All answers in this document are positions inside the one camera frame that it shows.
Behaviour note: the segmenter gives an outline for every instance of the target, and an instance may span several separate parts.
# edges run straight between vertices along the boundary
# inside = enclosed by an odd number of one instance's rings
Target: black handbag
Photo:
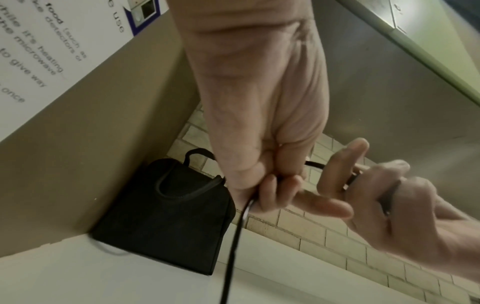
[[[225,179],[189,168],[190,156],[215,160],[194,149],[183,164],[160,159],[137,174],[90,236],[114,247],[211,275],[235,205]]]

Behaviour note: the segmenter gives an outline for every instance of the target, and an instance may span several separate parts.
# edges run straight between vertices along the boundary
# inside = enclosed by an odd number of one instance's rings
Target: brick wall
[[[201,106],[192,114],[167,156],[183,161],[185,153],[195,147],[212,149]],[[342,147],[341,143],[323,134],[315,144],[311,160],[326,163]],[[374,164],[367,158],[361,162],[369,166]],[[210,176],[222,175],[217,163],[204,156],[194,156],[191,166]],[[322,171],[308,170],[304,188],[316,193]],[[237,211],[234,223],[239,215]],[[246,228],[427,303],[470,304],[469,295],[480,296],[480,286],[474,282],[431,271],[373,249],[338,219],[305,214],[289,206],[284,210],[250,215]]]

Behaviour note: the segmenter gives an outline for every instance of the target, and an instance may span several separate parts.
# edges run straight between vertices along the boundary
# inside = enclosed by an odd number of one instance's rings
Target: beige panel
[[[0,144],[0,256],[86,232],[199,101],[167,13]]]
[[[369,159],[407,160],[480,218],[480,108],[335,0],[313,6],[330,83],[325,133],[367,138]]]

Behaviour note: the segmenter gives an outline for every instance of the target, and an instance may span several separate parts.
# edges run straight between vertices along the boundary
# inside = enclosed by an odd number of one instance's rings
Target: hand
[[[169,4],[237,207],[258,190],[256,211],[295,199],[315,205],[317,214],[351,216],[347,204],[301,190],[305,157],[323,131],[329,105],[310,0]],[[280,183],[277,175],[284,177]]]
[[[337,152],[322,172],[319,193],[353,207],[354,216],[346,223],[372,247],[479,280],[480,225],[439,197],[429,181],[404,178],[410,169],[406,162],[396,160],[367,169],[343,191],[355,162],[367,149],[360,139]],[[401,185],[385,216],[377,199],[398,180]]]

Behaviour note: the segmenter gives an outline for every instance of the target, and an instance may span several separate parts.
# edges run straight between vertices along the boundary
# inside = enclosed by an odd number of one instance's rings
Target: poster
[[[0,0],[0,141],[167,10],[166,0]]]

